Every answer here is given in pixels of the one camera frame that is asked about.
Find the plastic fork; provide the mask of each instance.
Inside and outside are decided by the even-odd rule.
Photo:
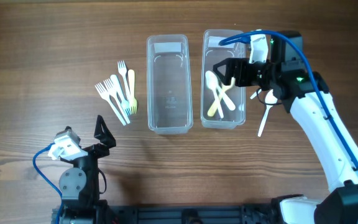
[[[117,97],[117,90],[115,88],[115,86],[112,84],[111,80],[110,79],[107,79],[104,82],[104,85],[106,86],[107,88],[107,92],[116,100],[117,102],[117,105],[118,105],[118,108],[119,110],[121,111],[125,121],[129,124],[131,123],[129,121],[129,118],[128,118],[128,115],[124,112],[124,110],[122,109],[122,106],[120,105],[120,102],[118,100],[118,97]]]
[[[137,100],[135,99],[135,71],[130,69],[128,71],[129,89],[131,91],[131,97],[129,100],[129,106],[131,107],[131,114],[137,112]]]
[[[105,89],[105,87],[103,86],[102,83],[98,83],[95,85],[96,90],[98,91],[100,97],[104,100],[106,100],[110,106],[111,109],[115,112],[115,114],[117,115],[118,119],[121,121],[122,125],[126,125],[127,123],[125,123],[124,119],[122,118],[121,114],[118,112],[117,108],[113,105],[111,99],[110,99],[110,94],[107,92],[107,90]]]
[[[128,88],[128,82],[127,82],[127,66],[125,65],[125,62],[122,61],[118,61],[118,73],[120,73],[120,75],[122,75],[122,78],[124,79],[124,84],[125,84],[125,94],[127,95],[127,100],[129,100],[129,97],[131,97],[131,93],[129,91]]]
[[[113,86],[115,87],[120,99],[121,99],[121,106],[126,111],[127,115],[131,114],[131,111],[129,109],[129,102],[125,100],[124,94],[122,93],[121,85],[119,84],[119,80],[117,75],[111,75],[110,79],[112,81]]]

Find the wooden table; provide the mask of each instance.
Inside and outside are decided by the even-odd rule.
[[[59,198],[32,157],[65,126],[82,146],[94,144],[98,114],[117,139],[100,160],[108,177],[102,198],[111,205],[233,205],[297,193],[325,198],[319,160],[282,107],[272,109],[261,138],[264,106],[257,100],[247,100],[247,120],[234,130],[202,127],[206,29],[300,31],[313,70],[328,83],[358,143],[356,1],[0,4],[0,223],[49,223]],[[146,39],[158,34],[188,37],[194,117],[188,134],[158,136],[147,126]],[[125,127],[94,88],[117,73],[118,60],[137,72],[138,114]],[[46,155],[39,166],[56,184],[69,167]]]

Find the wood grain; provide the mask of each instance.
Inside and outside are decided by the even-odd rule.
[[[206,29],[298,30],[313,70],[328,83],[358,143],[358,2],[114,1],[0,4],[0,223],[50,223],[57,194],[32,167],[32,156],[71,126],[87,146],[102,115],[117,139],[100,166],[111,205],[240,204],[285,194],[322,199],[321,165],[306,135],[274,107],[247,101],[244,125],[206,129],[200,121]],[[158,136],[147,127],[146,39],[185,34],[189,41],[194,126]],[[94,85],[125,60],[137,72],[138,114],[122,127]],[[250,95],[255,88],[248,88]],[[46,155],[39,166],[54,183],[69,166]]]

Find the brown wooden surface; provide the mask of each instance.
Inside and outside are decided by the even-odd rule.
[[[206,29],[299,30],[313,70],[322,74],[343,122],[358,143],[357,1],[128,1],[0,4],[0,223],[48,223],[58,195],[37,175],[32,156],[69,125],[95,143],[101,114],[117,139],[100,160],[111,205],[240,204],[303,193],[328,194],[321,165],[299,125],[282,107],[269,114],[247,100],[234,130],[200,121]],[[189,40],[194,126],[158,136],[147,127],[146,39]],[[94,84],[125,60],[137,72],[138,114],[122,127]],[[249,96],[255,88],[248,88]],[[69,166],[46,155],[39,166],[57,184]]]

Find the plastic bin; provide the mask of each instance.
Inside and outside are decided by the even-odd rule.
[[[193,126],[185,35],[155,35],[147,39],[147,112],[149,128],[157,134],[183,134]]]
[[[242,43],[235,43],[227,46],[219,46],[219,41],[233,35],[241,34],[240,30],[207,30],[204,33],[203,44],[203,69],[201,78],[201,122],[206,128],[233,129],[246,121],[246,90],[244,87],[233,86],[226,94],[233,101],[236,108],[229,110],[221,100],[223,118],[220,118],[218,111],[213,116],[208,115],[208,110],[214,102],[214,95],[206,85],[205,72],[213,69],[213,65],[225,58],[245,58],[246,46]]]

